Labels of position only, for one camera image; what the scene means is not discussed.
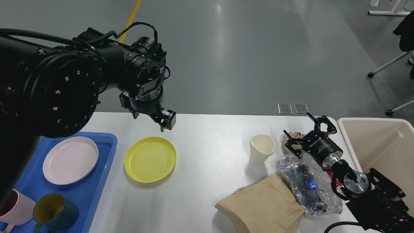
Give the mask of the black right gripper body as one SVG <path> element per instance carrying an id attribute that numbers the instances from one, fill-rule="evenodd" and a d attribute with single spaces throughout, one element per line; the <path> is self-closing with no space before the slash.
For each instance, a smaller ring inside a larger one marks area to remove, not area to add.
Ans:
<path id="1" fill-rule="evenodd" d="M 310 131 L 303 139 L 302 149 L 310 154 L 321 168 L 332 167 L 343 155 L 343 149 L 329 138 L 327 132 Z"/>

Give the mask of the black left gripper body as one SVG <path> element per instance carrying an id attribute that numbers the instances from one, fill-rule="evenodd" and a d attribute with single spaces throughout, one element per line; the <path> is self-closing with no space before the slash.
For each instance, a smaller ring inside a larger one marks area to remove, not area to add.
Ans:
<path id="1" fill-rule="evenodd" d="M 139 99 L 133 99 L 127 92 L 119 95 L 122 108 L 127 109 L 136 119 L 140 114 L 148 115 L 153 119 L 161 116 L 164 89 L 162 87 L 150 92 Z"/>

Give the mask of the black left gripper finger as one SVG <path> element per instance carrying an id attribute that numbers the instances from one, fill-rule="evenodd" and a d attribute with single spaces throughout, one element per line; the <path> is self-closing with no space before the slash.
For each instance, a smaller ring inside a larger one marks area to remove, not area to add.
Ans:
<path id="1" fill-rule="evenodd" d="M 150 114 L 151 119 L 160 126 L 160 131 L 172 130 L 176 123 L 176 112 L 173 110 L 165 110 L 161 108 Z"/>

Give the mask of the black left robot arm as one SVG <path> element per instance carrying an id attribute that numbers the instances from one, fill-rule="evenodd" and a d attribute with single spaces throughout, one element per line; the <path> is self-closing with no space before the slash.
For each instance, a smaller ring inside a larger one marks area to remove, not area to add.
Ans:
<path id="1" fill-rule="evenodd" d="M 99 95 L 117 88 L 121 106 L 172 130 L 176 112 L 162 106 L 167 52 L 155 27 L 134 22 L 120 33 L 88 28 L 65 39 L 1 29 L 1 206 L 41 136 L 72 136 L 88 123 Z"/>

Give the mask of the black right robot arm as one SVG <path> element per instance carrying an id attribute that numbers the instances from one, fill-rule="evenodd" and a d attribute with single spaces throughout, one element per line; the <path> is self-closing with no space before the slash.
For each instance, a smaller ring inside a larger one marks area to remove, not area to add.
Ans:
<path id="1" fill-rule="evenodd" d="M 297 158 L 307 153 L 323 169 L 332 173 L 333 193 L 346 201 L 355 222 L 341 221 L 329 225 L 325 232 L 343 225 L 372 229 L 382 233 L 412 233 L 414 219 L 403 201 L 405 192 L 375 168 L 368 173 L 355 171 L 342 159 L 341 149 L 329 136 L 337 133 L 327 116 L 307 116 L 314 123 L 313 130 L 302 138 L 293 138 L 287 131 L 284 144 Z"/>

